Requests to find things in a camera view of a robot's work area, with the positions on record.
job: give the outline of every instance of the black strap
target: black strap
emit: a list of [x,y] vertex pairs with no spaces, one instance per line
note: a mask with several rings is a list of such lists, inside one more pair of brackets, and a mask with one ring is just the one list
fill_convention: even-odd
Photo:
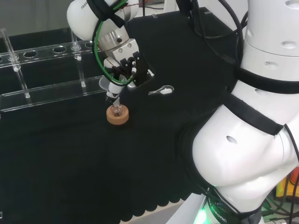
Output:
[[259,90],[280,94],[299,93],[298,81],[281,81],[259,76],[242,68],[235,67],[235,77],[240,81]]
[[240,224],[241,219],[234,216],[233,214],[228,214],[218,209],[217,203],[213,202],[209,197],[207,198],[207,203],[209,205],[211,213],[220,224]]
[[87,0],[90,9],[99,20],[106,21],[107,19],[111,19],[118,28],[121,28],[125,24],[125,21],[121,17],[115,15],[117,10],[113,10],[113,7],[119,2],[120,1],[117,1],[109,6],[105,0]]
[[243,100],[233,94],[226,94],[222,103],[238,118],[245,121],[247,124],[255,127],[256,129],[270,135],[278,134],[283,125],[277,124],[275,121],[264,116],[259,111],[255,110]]

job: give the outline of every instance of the green cable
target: green cable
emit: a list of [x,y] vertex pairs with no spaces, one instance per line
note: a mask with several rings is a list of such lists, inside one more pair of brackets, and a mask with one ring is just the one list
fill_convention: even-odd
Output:
[[114,8],[113,10],[117,10],[119,9],[123,4],[125,4],[127,2],[127,0],[122,0],[120,3],[118,3]]
[[[113,10],[116,10],[118,9],[119,7],[121,7],[123,4],[125,4],[127,2],[127,0],[122,0],[117,6],[115,6],[113,8]],[[100,35],[100,31],[101,31],[101,28],[102,28],[102,25],[103,25],[103,22],[101,21],[99,27],[98,27],[98,31],[97,31],[97,34],[96,34],[96,37],[95,37],[95,41],[97,42],[97,40],[99,39],[99,35]],[[105,69],[105,67],[103,66],[100,58],[99,58],[99,55],[98,55],[98,45],[96,43],[94,43],[94,52],[95,52],[95,56],[97,58],[97,61],[101,67],[101,69],[103,70],[105,76],[108,77],[108,79],[111,79],[113,80],[114,82],[118,83],[118,84],[129,84],[131,82],[131,80],[133,79],[133,76],[131,76],[126,82],[122,82],[122,81],[119,81],[115,78],[113,78]]]

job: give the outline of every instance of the wall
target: wall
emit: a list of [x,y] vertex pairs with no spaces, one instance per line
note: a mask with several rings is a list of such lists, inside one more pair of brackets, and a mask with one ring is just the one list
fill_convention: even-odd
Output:
[[[247,0],[226,0],[232,7],[239,20],[241,21],[244,14],[248,10]],[[227,10],[219,3],[218,0],[198,0],[199,6],[204,6],[214,13],[220,20],[222,20],[228,27],[235,30],[236,26],[227,12]]]
[[73,0],[0,0],[0,28],[9,35],[68,27],[66,10]]

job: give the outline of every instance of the clear acrylic stand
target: clear acrylic stand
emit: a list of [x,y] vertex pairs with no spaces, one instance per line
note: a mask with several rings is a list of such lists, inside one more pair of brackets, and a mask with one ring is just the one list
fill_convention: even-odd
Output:
[[[19,80],[21,91],[0,95],[0,111],[7,112],[29,106],[60,101],[95,94],[105,91],[99,86],[102,76],[84,78],[82,55],[92,53],[90,41],[77,41],[76,35],[71,32],[72,42],[59,45],[43,46],[32,49],[14,51],[5,29],[0,29],[7,53],[0,54],[0,69],[12,67]],[[78,80],[65,83],[47,85],[28,89],[21,71],[21,65],[45,60],[74,57],[78,69]]]

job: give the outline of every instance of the red object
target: red object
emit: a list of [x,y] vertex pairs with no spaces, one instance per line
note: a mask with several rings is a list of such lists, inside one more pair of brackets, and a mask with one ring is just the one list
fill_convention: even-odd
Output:
[[291,172],[291,176],[290,176],[290,181],[292,184],[295,185],[295,182],[297,180],[297,177],[299,175],[299,167],[296,167],[292,172]]

